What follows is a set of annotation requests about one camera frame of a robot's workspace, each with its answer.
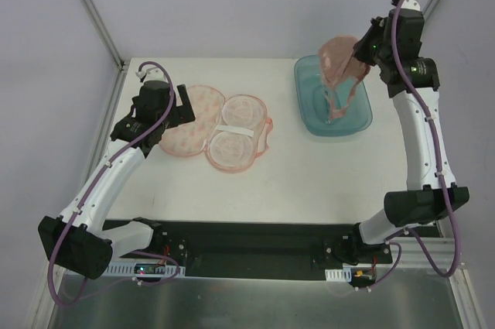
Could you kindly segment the pink bra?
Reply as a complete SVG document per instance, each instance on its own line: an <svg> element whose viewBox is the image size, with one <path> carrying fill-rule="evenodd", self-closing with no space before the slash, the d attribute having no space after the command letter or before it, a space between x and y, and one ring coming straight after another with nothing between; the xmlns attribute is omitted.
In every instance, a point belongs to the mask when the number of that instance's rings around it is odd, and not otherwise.
<svg viewBox="0 0 495 329"><path fill-rule="evenodd" d="M336 36L324 43L318 52L322 83L331 91L326 97L329 103L329 119L342 118L353 101L357 88L370 72L370 65L359 61L354 56L354 46L358 40L355 36ZM347 96L346 104L338 108L334 94L338 87L352 80L353 85Z"/></svg>

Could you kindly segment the floral mesh laundry bag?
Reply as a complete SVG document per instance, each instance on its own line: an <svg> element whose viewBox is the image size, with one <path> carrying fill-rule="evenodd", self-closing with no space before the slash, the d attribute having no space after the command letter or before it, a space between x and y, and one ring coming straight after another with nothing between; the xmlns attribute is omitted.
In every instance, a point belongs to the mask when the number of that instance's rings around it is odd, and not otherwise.
<svg viewBox="0 0 495 329"><path fill-rule="evenodd" d="M187 89L196 120L167 129L159 143L172 156L203 153L210 165L225 173L240 173L268 149L273 121L265 103L251 95L226 98L213 87Z"/></svg>

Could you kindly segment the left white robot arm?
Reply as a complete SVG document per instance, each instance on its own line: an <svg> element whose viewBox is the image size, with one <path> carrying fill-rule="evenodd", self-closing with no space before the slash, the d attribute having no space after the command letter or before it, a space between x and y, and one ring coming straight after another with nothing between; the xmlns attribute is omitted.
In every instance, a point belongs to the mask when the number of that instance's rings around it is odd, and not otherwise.
<svg viewBox="0 0 495 329"><path fill-rule="evenodd" d="M104 222L129 177L141 166L165 130L194 122L186 86L171 94L165 81L146 81L130 112L117 122L104 156L75 200L58 217L45 216L39 236L51 266L97 279L112 259L139 251L158 257L166 244L162 225L145 218L105 229Z"/></svg>

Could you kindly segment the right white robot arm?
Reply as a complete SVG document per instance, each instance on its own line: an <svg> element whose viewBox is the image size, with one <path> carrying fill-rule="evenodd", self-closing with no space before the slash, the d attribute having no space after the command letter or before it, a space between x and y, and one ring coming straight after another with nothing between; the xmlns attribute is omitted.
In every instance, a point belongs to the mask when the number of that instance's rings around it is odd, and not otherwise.
<svg viewBox="0 0 495 329"><path fill-rule="evenodd" d="M377 66L398 113L407 160L406 190L388 192L384 208L353 227L349 238L335 245L340 261L368 262L385 242L405 228L416 228L444 218L469 200L449 167L439 122L439 76L435 61L420 57L423 14L414 9L392 9L385 18L372 19L354 56Z"/></svg>

